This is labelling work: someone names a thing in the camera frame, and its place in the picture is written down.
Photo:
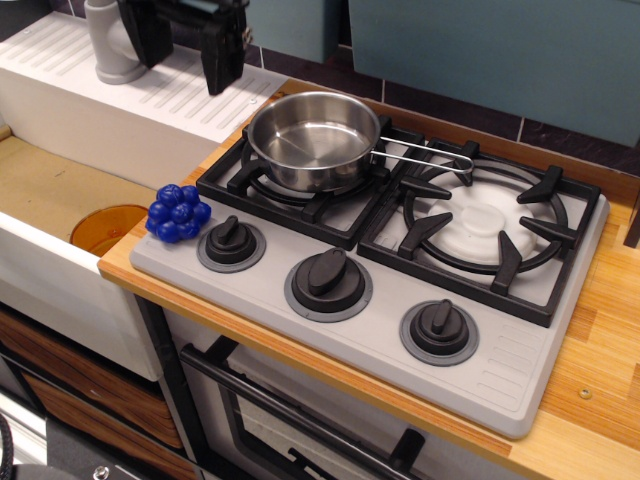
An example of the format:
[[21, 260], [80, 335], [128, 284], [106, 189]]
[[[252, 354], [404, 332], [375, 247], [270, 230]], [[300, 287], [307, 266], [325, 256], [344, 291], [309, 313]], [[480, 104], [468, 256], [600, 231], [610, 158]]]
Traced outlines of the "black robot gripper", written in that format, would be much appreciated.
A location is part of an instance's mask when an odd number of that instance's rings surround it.
[[140, 61], [153, 68], [173, 52], [171, 23], [200, 31], [208, 92], [221, 94], [243, 74], [249, 1], [120, 1], [125, 30]]

